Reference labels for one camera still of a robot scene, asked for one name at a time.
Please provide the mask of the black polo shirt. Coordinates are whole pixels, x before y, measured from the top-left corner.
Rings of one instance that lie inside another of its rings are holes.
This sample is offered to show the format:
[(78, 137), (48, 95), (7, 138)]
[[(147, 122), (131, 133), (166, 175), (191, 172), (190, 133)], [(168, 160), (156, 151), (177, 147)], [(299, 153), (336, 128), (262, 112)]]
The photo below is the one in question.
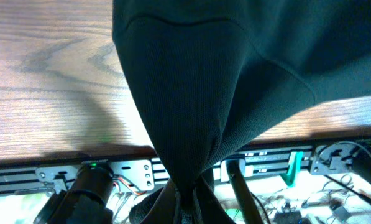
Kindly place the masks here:
[(371, 1), (114, 1), (112, 39), (170, 162), (216, 163), (299, 111), (371, 95)]

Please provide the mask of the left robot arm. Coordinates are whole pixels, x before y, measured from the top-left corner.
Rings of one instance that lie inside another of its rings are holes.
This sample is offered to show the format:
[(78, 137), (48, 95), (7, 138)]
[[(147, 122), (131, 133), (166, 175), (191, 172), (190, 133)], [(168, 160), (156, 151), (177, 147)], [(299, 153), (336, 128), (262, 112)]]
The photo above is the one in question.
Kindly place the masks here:
[[(69, 191), (54, 194), (34, 219), (34, 223), (92, 223), (114, 221), (107, 203), (114, 182), (103, 167), (80, 172)], [(214, 195), (213, 170), (197, 180), (190, 197), (182, 198), (174, 183), (146, 196), (129, 212), (131, 223), (232, 223)]]

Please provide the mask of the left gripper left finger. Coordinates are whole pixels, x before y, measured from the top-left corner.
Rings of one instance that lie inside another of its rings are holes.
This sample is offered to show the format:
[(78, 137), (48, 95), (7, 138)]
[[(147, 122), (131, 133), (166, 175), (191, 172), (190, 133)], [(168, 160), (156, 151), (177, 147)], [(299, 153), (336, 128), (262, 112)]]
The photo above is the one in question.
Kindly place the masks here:
[(150, 194), (131, 208), (131, 224), (177, 224), (181, 223), (181, 195), (169, 179), (166, 185)]

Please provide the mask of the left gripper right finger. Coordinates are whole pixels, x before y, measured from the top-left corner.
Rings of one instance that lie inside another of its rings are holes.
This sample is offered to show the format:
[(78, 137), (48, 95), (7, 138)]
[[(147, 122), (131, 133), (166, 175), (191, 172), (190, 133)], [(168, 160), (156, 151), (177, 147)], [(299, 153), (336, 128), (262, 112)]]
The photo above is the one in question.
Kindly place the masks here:
[(204, 171), (195, 182), (193, 191), (193, 221), (204, 224), (233, 224), (214, 195), (213, 169)]

